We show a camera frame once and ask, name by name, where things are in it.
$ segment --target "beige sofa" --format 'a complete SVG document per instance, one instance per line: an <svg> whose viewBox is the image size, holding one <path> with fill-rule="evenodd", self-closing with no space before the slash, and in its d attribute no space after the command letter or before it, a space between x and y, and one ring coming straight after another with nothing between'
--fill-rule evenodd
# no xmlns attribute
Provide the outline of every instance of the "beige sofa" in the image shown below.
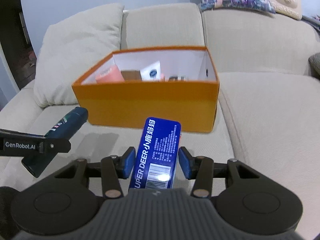
<svg viewBox="0 0 320 240"><path fill-rule="evenodd" d="M320 232L320 83L310 76L308 57L320 52L320 38L308 24L283 15L220 9L200 13L195 4L172 4L125 11L121 49L206 45L220 74L217 118L209 134L182 133L181 144L193 155L215 162L236 157L295 192L303 202L297 232L313 239ZM0 128L46 133L75 107L40 108L33 82L0 112ZM99 161L137 147L141 130L92 126L70 140L41 178L72 159ZM34 179L21 158L0 157L0 183L23 190ZM128 188L129 180L121 182ZM175 187L190 190L180 167ZM223 190L214 180L213 194ZM101 194L99 180L90 189Z"/></svg>

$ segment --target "black circular disc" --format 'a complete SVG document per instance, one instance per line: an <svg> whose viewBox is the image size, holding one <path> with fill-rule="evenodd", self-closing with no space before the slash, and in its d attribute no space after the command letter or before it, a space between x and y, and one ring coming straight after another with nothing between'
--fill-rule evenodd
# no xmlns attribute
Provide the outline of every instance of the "black circular disc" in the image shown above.
<svg viewBox="0 0 320 240"><path fill-rule="evenodd" d="M219 215L241 231L276 235L295 228L302 215L300 199L275 182L242 179L216 199Z"/></svg>
<svg viewBox="0 0 320 240"><path fill-rule="evenodd" d="M11 204L17 225L35 235L73 231L88 223L97 211L97 197L90 190L64 180L53 182L50 187L30 187Z"/></svg>

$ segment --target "sofa backrest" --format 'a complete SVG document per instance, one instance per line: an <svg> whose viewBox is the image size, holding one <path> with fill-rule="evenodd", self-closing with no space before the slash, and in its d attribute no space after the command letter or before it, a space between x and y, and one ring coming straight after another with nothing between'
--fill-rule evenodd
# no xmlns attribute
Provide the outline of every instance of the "sofa backrest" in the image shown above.
<svg viewBox="0 0 320 240"><path fill-rule="evenodd" d="M121 49L170 45L204 46L196 4L176 3L124 12Z"/></svg>
<svg viewBox="0 0 320 240"><path fill-rule="evenodd" d="M121 49L204 44L219 72L305 75L310 74L308 58L320 52L313 27L281 14L236 9L201 14L192 3L124 12Z"/></svg>

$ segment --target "blue box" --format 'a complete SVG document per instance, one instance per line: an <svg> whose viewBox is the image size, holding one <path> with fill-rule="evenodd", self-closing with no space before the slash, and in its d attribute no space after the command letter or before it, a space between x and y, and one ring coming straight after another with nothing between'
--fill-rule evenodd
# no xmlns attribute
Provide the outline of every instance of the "blue box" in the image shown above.
<svg viewBox="0 0 320 240"><path fill-rule="evenodd" d="M179 122L149 117L144 125L129 188L171 188L178 158Z"/></svg>

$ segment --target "open storage box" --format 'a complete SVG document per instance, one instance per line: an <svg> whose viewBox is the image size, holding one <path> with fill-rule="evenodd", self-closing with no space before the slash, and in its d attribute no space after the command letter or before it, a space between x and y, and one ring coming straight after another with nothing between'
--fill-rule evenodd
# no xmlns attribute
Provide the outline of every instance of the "open storage box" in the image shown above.
<svg viewBox="0 0 320 240"><path fill-rule="evenodd" d="M188 81L125 81L97 84L95 77L116 64L120 70L141 70L160 61L166 77ZM172 46L118 50L110 53L72 85L81 107L96 125L143 128L158 117L181 123L183 131L210 132L217 110L219 78L204 46Z"/></svg>

